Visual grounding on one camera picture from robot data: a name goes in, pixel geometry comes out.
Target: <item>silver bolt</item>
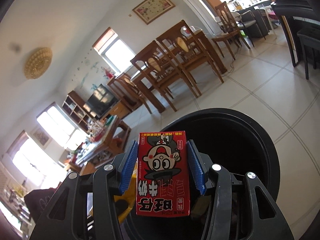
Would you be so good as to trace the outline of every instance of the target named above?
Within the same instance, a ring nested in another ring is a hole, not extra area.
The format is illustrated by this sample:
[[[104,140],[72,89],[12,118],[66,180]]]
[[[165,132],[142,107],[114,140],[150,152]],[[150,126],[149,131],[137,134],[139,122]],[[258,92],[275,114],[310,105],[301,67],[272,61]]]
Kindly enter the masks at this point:
[[[69,179],[75,179],[78,176],[76,172],[72,172],[69,174]]]
[[[214,165],[212,165],[212,168],[213,168],[215,171],[221,170],[221,166],[220,166],[219,164],[214,164]]]
[[[113,165],[112,164],[107,164],[103,168],[104,168],[105,171],[111,171],[113,169]]]
[[[247,176],[250,178],[250,179],[254,179],[256,177],[256,174],[254,174],[253,172],[248,172]]]

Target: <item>television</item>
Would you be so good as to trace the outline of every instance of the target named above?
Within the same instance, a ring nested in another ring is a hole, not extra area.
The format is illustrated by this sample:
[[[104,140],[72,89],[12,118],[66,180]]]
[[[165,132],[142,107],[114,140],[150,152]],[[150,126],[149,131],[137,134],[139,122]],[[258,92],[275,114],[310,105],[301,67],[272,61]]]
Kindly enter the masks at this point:
[[[83,107],[92,117],[100,119],[118,101],[110,90],[100,84]]]

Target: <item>framed picture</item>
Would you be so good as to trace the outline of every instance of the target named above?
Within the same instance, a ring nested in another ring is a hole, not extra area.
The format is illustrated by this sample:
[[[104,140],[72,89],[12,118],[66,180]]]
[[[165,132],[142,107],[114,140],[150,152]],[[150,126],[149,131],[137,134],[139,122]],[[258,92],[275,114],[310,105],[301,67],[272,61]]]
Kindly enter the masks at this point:
[[[41,149],[45,149],[48,144],[51,142],[51,136],[42,128],[42,126],[38,125],[32,132],[31,138],[41,147]]]
[[[145,0],[133,11],[148,25],[173,7],[170,0]]]

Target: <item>black bucket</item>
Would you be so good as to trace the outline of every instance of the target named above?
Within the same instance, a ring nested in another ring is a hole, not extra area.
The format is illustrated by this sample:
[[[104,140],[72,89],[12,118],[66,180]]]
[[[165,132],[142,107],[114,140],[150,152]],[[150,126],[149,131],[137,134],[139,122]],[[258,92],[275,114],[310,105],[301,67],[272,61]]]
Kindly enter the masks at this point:
[[[280,186],[280,166],[276,148],[268,133],[252,118],[238,111],[211,108],[188,114],[169,124],[162,131],[186,131],[199,152],[208,154],[229,172],[244,175],[254,172],[274,200]],[[192,177],[190,206],[200,193]],[[137,216],[135,208],[124,227],[130,239],[201,239],[204,226],[190,217],[155,218]]]

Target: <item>cartoon boy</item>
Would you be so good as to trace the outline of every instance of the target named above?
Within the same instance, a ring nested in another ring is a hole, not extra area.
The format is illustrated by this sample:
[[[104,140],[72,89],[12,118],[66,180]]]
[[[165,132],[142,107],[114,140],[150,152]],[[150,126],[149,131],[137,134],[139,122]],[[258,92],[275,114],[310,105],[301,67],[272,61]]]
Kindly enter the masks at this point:
[[[175,168],[175,165],[180,161],[180,150],[177,143],[173,140],[172,135],[165,136],[149,136],[148,143],[153,146],[148,154],[143,157],[149,167],[146,170],[145,179],[153,179],[156,182],[162,181],[164,186],[167,186],[172,176],[181,172],[181,169]]]

